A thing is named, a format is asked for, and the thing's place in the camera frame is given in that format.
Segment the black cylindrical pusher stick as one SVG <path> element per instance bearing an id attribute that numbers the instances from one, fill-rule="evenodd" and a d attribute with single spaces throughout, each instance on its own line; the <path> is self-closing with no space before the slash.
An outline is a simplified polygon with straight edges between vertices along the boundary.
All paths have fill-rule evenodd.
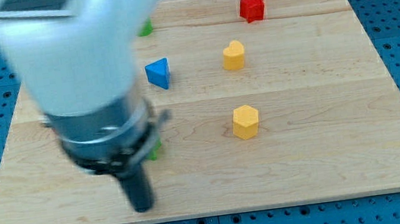
<path id="1" fill-rule="evenodd" d="M 153 190 L 143 166 L 117 174 L 115 178 L 119 181 L 133 210 L 144 213 L 152 208 L 154 205 Z"/>

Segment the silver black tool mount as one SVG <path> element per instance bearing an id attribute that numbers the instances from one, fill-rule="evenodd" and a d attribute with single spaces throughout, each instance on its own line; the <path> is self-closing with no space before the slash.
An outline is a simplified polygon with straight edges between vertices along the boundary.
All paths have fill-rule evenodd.
<path id="1" fill-rule="evenodd" d="M 168 109 L 155 112 L 132 84 L 92 112 L 46 114 L 46 119 L 71 161 L 90 174 L 104 175 L 140 165 L 171 115 Z"/>

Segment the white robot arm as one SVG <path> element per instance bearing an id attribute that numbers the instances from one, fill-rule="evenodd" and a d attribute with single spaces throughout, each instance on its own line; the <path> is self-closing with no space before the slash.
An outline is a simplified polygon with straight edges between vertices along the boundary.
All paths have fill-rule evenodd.
<path id="1" fill-rule="evenodd" d="M 0 0 L 0 52 L 71 161 L 154 204 L 142 163 L 170 112 L 137 84 L 133 42 L 158 0 Z"/>

